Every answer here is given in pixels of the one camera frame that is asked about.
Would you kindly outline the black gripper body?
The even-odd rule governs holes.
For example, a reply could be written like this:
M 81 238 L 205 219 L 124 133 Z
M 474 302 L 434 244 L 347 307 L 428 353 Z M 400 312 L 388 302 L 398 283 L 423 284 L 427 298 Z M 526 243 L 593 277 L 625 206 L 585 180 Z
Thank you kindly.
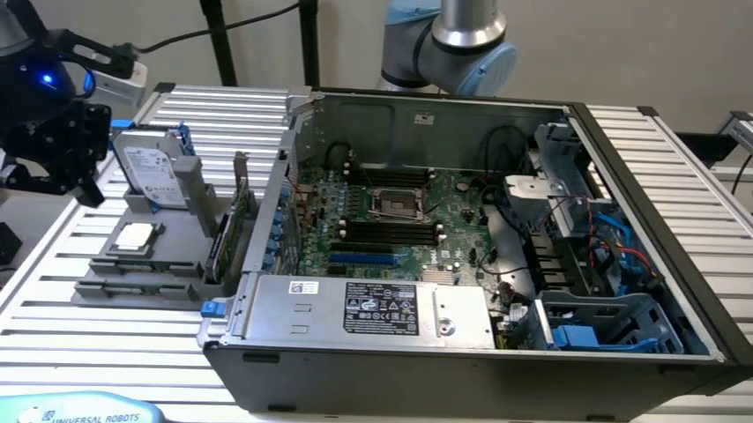
M 61 118 L 77 100 L 69 53 L 37 42 L 1 47 L 1 137 Z

